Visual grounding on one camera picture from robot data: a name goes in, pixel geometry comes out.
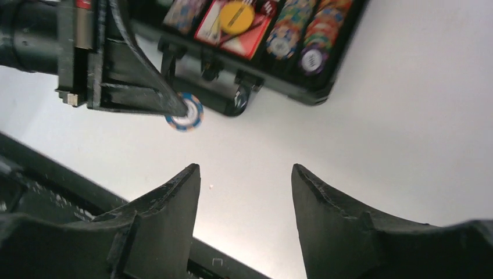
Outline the poker chip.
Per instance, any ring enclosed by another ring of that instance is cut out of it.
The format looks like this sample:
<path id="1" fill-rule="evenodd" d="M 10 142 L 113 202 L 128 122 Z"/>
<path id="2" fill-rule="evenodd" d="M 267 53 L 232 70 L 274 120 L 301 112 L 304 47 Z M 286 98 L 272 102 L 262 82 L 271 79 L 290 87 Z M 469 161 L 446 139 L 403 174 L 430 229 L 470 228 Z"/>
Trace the poker chip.
<path id="1" fill-rule="evenodd" d="M 187 92 L 180 92 L 179 96 L 181 96 L 184 100 L 184 103 L 187 106 L 187 115 L 183 117 L 178 116 L 166 116 L 165 119 L 168 125 L 180 132 L 192 131 L 195 128 L 199 127 L 204 118 L 204 109 L 203 105 L 199 101 L 199 99 L 193 94 Z"/>

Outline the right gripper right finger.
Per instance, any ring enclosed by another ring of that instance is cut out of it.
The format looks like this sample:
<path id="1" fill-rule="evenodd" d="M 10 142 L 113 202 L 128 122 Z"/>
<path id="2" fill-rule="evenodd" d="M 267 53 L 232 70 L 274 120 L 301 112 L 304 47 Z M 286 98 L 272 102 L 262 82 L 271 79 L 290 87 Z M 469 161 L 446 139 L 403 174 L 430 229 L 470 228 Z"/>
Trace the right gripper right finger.
<path id="1" fill-rule="evenodd" d="M 491 278 L 492 221 L 438 227 L 377 210 L 301 164 L 291 175 L 308 278 Z"/>

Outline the black poker case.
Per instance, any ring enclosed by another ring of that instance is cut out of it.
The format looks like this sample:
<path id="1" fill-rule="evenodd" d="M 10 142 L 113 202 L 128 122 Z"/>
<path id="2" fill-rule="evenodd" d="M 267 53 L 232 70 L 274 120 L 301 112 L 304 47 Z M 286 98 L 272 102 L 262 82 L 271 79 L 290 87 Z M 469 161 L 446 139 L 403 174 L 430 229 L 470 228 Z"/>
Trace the black poker case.
<path id="1" fill-rule="evenodd" d="M 130 1 L 137 34 L 157 40 L 176 90 L 234 117 L 267 87 L 324 103 L 367 1 Z"/>

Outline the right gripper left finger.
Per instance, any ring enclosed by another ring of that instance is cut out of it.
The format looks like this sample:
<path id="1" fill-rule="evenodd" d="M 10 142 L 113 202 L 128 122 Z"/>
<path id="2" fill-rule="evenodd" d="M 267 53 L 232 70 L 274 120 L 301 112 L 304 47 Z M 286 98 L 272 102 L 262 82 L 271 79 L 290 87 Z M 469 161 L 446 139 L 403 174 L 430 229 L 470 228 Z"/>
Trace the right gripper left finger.
<path id="1" fill-rule="evenodd" d="M 1 177 L 2 278 L 186 278 L 201 187 L 191 164 L 111 210 Z"/>

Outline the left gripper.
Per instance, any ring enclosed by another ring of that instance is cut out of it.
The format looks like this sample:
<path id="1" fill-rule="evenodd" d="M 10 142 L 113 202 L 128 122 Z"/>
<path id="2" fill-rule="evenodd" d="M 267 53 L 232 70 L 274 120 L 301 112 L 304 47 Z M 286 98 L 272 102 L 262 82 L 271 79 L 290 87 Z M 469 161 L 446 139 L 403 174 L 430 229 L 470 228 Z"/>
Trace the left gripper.
<path id="1" fill-rule="evenodd" d="M 188 112 L 137 44 L 126 1 L 1 1 L 1 66 L 57 76 L 55 91 L 73 107 Z"/>

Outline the red playing card box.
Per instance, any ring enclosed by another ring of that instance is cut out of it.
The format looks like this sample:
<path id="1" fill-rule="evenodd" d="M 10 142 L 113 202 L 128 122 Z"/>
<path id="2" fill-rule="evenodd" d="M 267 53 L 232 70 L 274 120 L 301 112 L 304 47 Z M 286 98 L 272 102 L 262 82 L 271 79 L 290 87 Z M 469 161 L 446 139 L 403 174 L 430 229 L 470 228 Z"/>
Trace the red playing card box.
<path id="1" fill-rule="evenodd" d="M 250 60 L 276 9 L 276 1 L 212 1 L 194 38 Z"/>

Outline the yellow round button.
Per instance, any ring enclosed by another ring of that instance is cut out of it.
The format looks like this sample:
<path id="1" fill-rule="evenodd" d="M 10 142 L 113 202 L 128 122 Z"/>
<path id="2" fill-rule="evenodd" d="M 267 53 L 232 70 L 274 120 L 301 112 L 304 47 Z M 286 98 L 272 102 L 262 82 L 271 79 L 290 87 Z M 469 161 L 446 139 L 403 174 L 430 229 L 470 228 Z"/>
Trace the yellow round button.
<path id="1" fill-rule="evenodd" d="M 254 19 L 254 7 L 243 1 L 230 1 L 219 12 L 220 29 L 230 35 L 238 35 L 247 31 Z"/>

